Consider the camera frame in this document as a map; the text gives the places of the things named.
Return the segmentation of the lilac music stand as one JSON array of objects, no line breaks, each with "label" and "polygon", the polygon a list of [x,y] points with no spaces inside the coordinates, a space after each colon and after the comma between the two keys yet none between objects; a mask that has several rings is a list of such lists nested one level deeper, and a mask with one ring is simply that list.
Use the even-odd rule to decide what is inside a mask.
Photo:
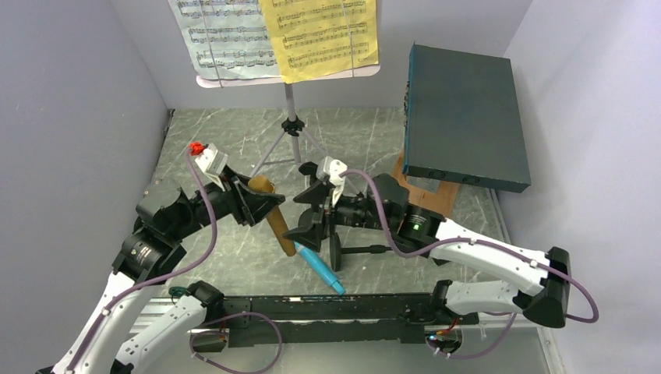
[{"label": "lilac music stand", "polygon": [[[316,141],[316,139],[311,135],[309,130],[306,128],[306,124],[301,120],[295,108],[295,98],[293,85],[290,83],[285,83],[282,78],[278,77],[267,77],[267,78],[256,78],[256,79],[204,79],[201,76],[196,77],[196,83],[205,89],[214,89],[214,88],[225,88],[225,87],[234,87],[234,86],[256,86],[256,85],[265,85],[265,84],[275,84],[282,83],[285,89],[285,100],[286,100],[286,109],[287,109],[287,118],[281,124],[281,132],[276,137],[276,139],[269,145],[265,154],[258,160],[256,165],[253,167],[249,176],[255,176],[262,168],[266,165],[273,164],[287,164],[291,163],[294,165],[300,165],[302,163],[302,158],[300,154],[300,140],[299,137],[303,135],[309,142],[311,142],[323,155],[327,155],[327,151]],[[281,142],[281,140],[289,135],[292,141],[292,154],[293,158],[284,159],[278,161],[269,161],[270,155],[273,153],[275,147]]]}]

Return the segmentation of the blue microphone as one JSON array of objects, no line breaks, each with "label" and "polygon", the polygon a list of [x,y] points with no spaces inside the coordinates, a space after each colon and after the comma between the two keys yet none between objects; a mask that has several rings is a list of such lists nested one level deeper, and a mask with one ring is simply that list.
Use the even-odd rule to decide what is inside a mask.
[{"label": "blue microphone", "polygon": [[299,244],[298,242],[294,242],[294,244],[297,253],[311,267],[317,276],[338,295],[343,295],[345,293],[345,289],[341,282],[334,274],[334,272],[328,267],[328,265],[317,255],[317,253],[312,249]]}]

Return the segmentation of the white sheet music page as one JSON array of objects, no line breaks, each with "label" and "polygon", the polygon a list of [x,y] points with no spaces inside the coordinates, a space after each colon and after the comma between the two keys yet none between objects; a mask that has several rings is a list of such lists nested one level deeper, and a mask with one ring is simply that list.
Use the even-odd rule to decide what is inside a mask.
[{"label": "white sheet music page", "polygon": [[234,80],[279,76],[258,1],[178,0],[168,4],[199,77]]}]

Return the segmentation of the gold microphone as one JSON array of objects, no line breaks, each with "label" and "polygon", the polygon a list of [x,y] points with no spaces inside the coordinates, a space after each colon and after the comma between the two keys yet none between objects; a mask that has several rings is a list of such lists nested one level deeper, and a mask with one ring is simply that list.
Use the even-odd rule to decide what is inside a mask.
[{"label": "gold microphone", "polygon": [[[262,193],[270,193],[270,194],[275,193],[274,184],[265,175],[253,176],[249,180],[248,186],[254,192],[262,192]],[[274,236],[276,237],[283,252],[289,257],[295,256],[297,254],[297,251],[295,249],[294,242],[286,239],[283,236],[283,234],[286,231],[288,231],[288,225],[279,207],[275,207],[267,215],[267,223],[270,225],[270,228],[273,231]]]}]

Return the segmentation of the yellow paper sheet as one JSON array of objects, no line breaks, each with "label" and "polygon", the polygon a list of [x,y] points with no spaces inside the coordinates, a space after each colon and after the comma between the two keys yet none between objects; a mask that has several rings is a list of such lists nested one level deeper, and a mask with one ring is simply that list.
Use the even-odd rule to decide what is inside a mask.
[{"label": "yellow paper sheet", "polygon": [[259,5],[285,83],[379,63],[376,1],[260,1]]}]

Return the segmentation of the black microphone stand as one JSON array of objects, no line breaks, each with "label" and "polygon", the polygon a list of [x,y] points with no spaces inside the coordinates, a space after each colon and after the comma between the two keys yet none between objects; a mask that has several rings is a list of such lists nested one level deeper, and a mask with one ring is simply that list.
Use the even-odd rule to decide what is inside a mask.
[{"label": "black microphone stand", "polygon": [[299,173],[308,178],[307,188],[316,188],[320,183],[316,175],[318,164],[307,161],[299,166]]},{"label": "black microphone stand", "polygon": [[329,238],[329,253],[330,253],[330,268],[334,272],[338,272],[342,267],[342,258],[348,255],[356,254],[381,254],[391,251],[391,248],[386,245],[369,245],[363,247],[343,247],[341,240],[337,233]]}]

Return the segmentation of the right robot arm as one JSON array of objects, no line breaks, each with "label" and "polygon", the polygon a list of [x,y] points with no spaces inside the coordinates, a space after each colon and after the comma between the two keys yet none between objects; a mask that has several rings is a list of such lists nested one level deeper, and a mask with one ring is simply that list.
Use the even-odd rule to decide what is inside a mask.
[{"label": "right robot arm", "polygon": [[336,268],[341,257],[338,226],[385,231],[405,255],[418,256],[421,248],[429,246],[424,257],[437,265],[459,263],[494,278],[477,284],[437,281],[429,312],[438,323],[487,312],[521,313],[541,326],[565,326],[571,274],[568,251],[558,247],[539,251],[494,241],[411,204],[409,191],[390,175],[377,175],[373,184],[375,192],[334,197],[337,187],[313,178],[294,198],[310,207],[305,212],[309,219],[285,237],[313,250],[328,240],[331,265]]}]

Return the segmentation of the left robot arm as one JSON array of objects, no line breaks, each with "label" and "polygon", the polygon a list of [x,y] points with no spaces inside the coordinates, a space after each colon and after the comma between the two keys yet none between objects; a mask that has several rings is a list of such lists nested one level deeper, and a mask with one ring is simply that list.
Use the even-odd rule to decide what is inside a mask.
[{"label": "left robot arm", "polygon": [[122,243],[107,285],[71,348],[43,373],[142,373],[185,332],[212,327],[225,314],[224,295],[198,280],[147,328],[129,332],[158,289],[186,255],[181,242],[217,220],[232,216],[254,226],[285,201],[249,189],[248,177],[224,167],[220,183],[200,186],[189,198],[182,188],[152,184],[136,207],[134,232]]}]

